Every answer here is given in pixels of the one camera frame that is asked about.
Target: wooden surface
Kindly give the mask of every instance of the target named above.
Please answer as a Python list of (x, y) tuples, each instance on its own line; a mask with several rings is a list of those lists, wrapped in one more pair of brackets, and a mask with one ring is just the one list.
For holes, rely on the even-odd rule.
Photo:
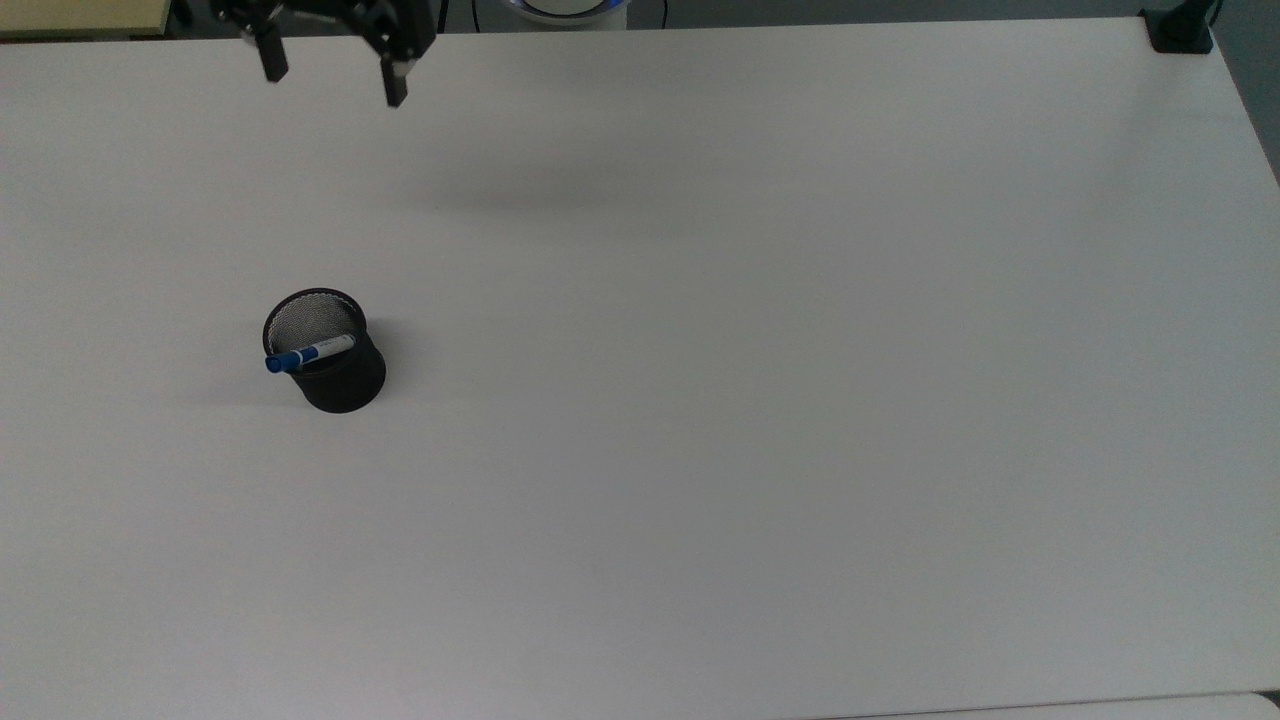
[(169, 0), (0, 0), (0, 37), (160, 35)]
[[(1275, 687), (1280, 191), (1140, 20), (0, 47), (0, 705)], [(355, 296), (383, 395), (262, 368)]]

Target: mesh cup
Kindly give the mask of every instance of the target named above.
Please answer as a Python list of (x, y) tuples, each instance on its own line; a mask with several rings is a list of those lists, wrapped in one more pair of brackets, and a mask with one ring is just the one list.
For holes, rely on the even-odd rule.
[(287, 373), (316, 409), (351, 413), (378, 396), (387, 364), (369, 337), (364, 310), (349, 295), (316, 287), (285, 297), (262, 325), (262, 350), (275, 355), (347, 333), (356, 336), (351, 350)]

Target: floor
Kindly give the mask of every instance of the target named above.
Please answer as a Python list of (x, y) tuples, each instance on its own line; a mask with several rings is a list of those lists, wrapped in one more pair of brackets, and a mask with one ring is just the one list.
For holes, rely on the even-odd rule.
[[(438, 13), (442, 0), (430, 0)], [(475, 15), (472, 5), (475, 3)], [(631, 0), (628, 24), (657, 28), (664, 0)], [(1271, 169), (1280, 178), (1280, 1), (1224, 0), (1215, 35), (1244, 106), (1253, 119)], [(1143, 6), (1169, 8), (1176, 0), (666, 0), (667, 27), (785, 26), (1014, 18), (1134, 17)], [(207, 0), (191, 0), (191, 28), (170, 23), (179, 37), (230, 37)], [(513, 32), (520, 28), (502, 0), (448, 0), (445, 32)], [(285, 35), (334, 35), (340, 26), (282, 18)]]

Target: blue marker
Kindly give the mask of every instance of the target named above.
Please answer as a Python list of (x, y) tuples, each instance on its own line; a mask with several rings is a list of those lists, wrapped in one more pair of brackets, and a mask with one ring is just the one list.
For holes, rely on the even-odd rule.
[(266, 359), (266, 369), (273, 373), (283, 373), (285, 370), (306, 365), (307, 363), (314, 363), (321, 357), (329, 357), (330, 355), (344, 352), (352, 347), (356, 347), (356, 336), (340, 334), (329, 340), (321, 340), (320, 342), (301, 350), (291, 350), (288, 352), (271, 355)]

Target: white table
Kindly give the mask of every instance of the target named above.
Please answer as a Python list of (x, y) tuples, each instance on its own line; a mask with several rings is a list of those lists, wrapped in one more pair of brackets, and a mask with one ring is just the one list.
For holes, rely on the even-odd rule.
[[(0, 703), (1280, 685), (1280, 192), (1138, 19), (0, 47)], [(261, 366), (326, 284), (389, 379)]]

